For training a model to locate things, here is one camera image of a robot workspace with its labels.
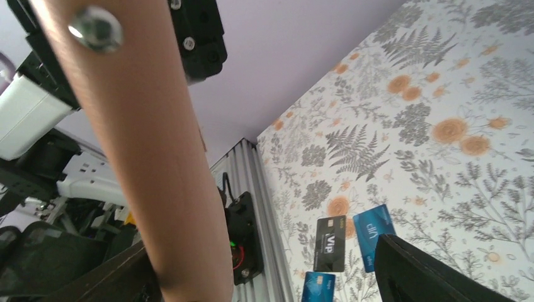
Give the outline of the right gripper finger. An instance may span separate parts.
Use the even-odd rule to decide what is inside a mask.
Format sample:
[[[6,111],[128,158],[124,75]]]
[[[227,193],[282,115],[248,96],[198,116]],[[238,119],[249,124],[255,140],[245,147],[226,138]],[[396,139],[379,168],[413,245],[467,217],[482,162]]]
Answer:
[[[379,236],[374,268],[382,301],[510,301],[396,235]]]

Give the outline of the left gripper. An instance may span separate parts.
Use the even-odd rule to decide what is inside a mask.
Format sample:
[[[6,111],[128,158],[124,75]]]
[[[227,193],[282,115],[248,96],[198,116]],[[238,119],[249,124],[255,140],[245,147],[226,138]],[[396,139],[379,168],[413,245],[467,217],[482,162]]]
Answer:
[[[216,0],[170,0],[168,4],[188,85],[219,74],[227,49]]]

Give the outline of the brown leather card holder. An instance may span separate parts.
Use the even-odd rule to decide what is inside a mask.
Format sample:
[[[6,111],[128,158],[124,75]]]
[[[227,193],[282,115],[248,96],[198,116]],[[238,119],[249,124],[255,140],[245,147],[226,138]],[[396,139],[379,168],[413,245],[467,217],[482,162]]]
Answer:
[[[33,1],[50,46],[128,201],[166,301],[231,301],[232,254],[166,1]],[[123,43],[103,54],[69,25],[110,12]]]

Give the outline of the blue VIP card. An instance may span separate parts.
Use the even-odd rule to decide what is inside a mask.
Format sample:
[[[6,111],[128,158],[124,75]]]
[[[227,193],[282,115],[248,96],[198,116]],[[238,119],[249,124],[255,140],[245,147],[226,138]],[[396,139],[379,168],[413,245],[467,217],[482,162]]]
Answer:
[[[306,272],[302,302],[333,302],[336,276],[323,272]]]

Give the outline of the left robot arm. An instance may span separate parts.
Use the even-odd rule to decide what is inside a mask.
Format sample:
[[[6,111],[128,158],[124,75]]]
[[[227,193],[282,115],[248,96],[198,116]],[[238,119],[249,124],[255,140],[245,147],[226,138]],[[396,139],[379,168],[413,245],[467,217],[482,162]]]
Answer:
[[[168,3],[188,84],[222,71],[227,60],[224,29],[215,1]],[[80,109],[28,1],[8,1],[26,32],[31,52],[15,67],[6,57],[1,84],[1,214],[28,198],[92,199],[119,206],[127,201],[100,154],[58,131],[57,124]]]

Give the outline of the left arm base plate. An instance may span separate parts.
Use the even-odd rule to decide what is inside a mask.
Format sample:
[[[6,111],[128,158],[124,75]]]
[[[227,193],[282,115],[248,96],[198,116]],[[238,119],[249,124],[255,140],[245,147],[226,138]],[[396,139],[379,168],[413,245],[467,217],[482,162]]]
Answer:
[[[245,191],[239,197],[232,194],[228,173],[222,173],[222,202],[231,200],[225,207],[225,218],[232,252],[234,284],[245,284],[264,270],[259,227],[256,221],[253,198]]]

